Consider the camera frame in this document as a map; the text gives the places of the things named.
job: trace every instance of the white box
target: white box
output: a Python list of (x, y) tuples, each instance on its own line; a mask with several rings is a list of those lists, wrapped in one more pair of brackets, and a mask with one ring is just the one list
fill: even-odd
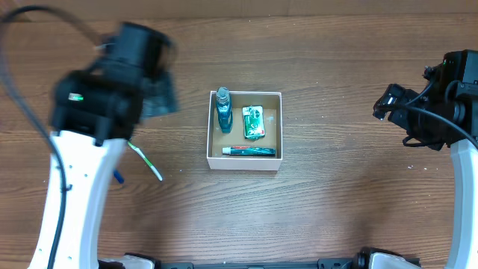
[[(282, 95), (270, 92), (232, 91), (232, 130), (223, 134), (217, 121), (216, 92), (209, 97), (207, 159), (211, 169), (278, 170), (282, 162)], [(258, 140), (244, 137), (242, 108), (262, 105), (266, 136)], [(223, 155), (227, 146), (255, 146), (276, 149), (275, 157)]]

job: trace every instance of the blue bottle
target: blue bottle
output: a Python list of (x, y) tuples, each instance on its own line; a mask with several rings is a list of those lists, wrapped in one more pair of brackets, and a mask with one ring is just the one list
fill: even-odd
[(226, 87), (217, 89), (216, 109), (221, 130), (225, 134), (230, 133), (232, 129), (232, 103), (231, 94)]

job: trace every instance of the blue object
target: blue object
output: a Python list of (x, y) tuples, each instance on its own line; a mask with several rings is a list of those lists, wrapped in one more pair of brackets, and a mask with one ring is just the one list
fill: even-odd
[(216, 93), (217, 120), (223, 133), (230, 133), (232, 129), (231, 94), (226, 87), (220, 87)]
[(115, 179), (117, 179), (118, 183), (123, 184), (125, 183), (125, 179), (121, 176), (120, 172), (118, 170), (113, 171), (113, 176)]

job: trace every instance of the toothpaste tube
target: toothpaste tube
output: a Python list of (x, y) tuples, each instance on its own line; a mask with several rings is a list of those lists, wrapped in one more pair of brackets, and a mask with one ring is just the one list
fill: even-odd
[(223, 154), (240, 156), (275, 156), (276, 150), (251, 146), (229, 146), (223, 148)]

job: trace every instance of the green led indicator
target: green led indicator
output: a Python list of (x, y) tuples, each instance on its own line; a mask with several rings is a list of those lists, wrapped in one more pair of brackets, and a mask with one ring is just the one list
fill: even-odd
[(70, 100), (70, 101), (83, 101), (83, 96), (79, 93), (70, 93), (68, 95), (68, 100)]

